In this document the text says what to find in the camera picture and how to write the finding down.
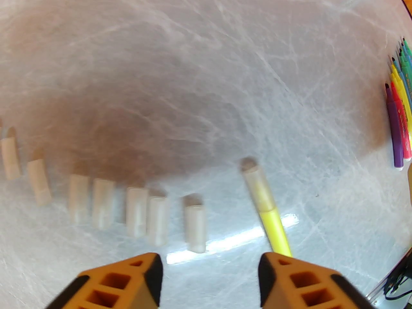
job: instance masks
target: red marker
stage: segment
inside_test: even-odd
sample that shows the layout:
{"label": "red marker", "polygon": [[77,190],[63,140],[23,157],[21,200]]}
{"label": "red marker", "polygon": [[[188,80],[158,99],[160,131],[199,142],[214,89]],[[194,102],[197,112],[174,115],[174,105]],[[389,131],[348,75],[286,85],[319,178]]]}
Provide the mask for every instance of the red marker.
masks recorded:
{"label": "red marker", "polygon": [[396,87],[393,81],[390,82],[390,88],[392,89],[393,100],[395,101],[396,108],[398,110],[398,120],[402,136],[403,159],[409,161],[412,158],[412,153],[405,109],[403,108],[402,101],[400,100],[399,95],[396,92]]}

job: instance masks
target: bundle of markers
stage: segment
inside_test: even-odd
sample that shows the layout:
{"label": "bundle of markers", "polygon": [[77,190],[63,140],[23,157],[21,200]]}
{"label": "bundle of markers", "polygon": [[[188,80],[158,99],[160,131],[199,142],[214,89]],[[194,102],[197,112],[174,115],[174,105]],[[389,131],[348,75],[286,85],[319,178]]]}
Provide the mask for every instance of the bundle of markers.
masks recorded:
{"label": "bundle of markers", "polygon": [[412,52],[405,38],[399,45],[398,59],[390,61],[390,85],[385,84],[395,168],[403,169],[403,159],[410,161],[412,132]]}

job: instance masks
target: yellow marker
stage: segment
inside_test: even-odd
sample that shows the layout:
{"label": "yellow marker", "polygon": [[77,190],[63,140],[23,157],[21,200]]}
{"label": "yellow marker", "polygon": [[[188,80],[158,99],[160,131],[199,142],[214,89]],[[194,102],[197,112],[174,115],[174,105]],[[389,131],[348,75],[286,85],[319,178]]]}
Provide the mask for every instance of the yellow marker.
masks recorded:
{"label": "yellow marker", "polygon": [[282,220],[262,168],[255,163],[251,168],[243,171],[243,176],[259,211],[273,251],[291,257],[292,253]]}
{"label": "yellow marker", "polygon": [[403,85],[402,79],[399,77],[399,74],[396,71],[396,68],[394,65],[392,65],[392,70],[395,69],[395,72],[390,74],[390,79],[393,81],[393,84],[395,85],[396,92],[398,93],[398,96],[400,100],[402,101],[403,104],[403,109],[405,110],[406,114],[406,123],[408,126],[408,131],[412,131],[412,113],[411,113],[411,108],[409,105],[408,101],[408,96],[406,95],[406,89],[405,86]]}

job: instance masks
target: white table surface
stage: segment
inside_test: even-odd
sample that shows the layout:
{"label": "white table surface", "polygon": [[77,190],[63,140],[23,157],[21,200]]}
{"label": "white table surface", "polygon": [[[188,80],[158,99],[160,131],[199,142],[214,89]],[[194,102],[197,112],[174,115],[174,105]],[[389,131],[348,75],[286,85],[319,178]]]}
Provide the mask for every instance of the white table surface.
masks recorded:
{"label": "white table surface", "polygon": [[[0,0],[0,115],[24,170],[9,182],[0,171],[1,307],[43,308],[77,273],[156,251],[163,308],[258,308],[270,247],[245,156],[267,172],[294,255],[366,294],[411,244],[383,96],[402,35],[401,0]],[[25,168],[38,148],[46,207]],[[108,231],[69,223],[80,161],[117,183]],[[121,223],[125,188],[142,182],[171,201],[161,248]],[[204,255],[184,251],[191,193],[208,210]]]}

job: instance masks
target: purple marker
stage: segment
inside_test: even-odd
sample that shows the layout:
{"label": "purple marker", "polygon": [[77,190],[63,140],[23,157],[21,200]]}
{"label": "purple marker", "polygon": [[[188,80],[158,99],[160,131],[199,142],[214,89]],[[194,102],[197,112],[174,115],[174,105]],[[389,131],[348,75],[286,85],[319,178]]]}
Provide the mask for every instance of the purple marker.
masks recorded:
{"label": "purple marker", "polygon": [[402,149],[402,135],[400,132],[398,109],[393,100],[392,92],[389,85],[385,84],[385,91],[387,93],[387,109],[389,115],[390,134],[392,135],[393,159],[395,160],[395,168],[399,171],[403,170],[403,149]]}

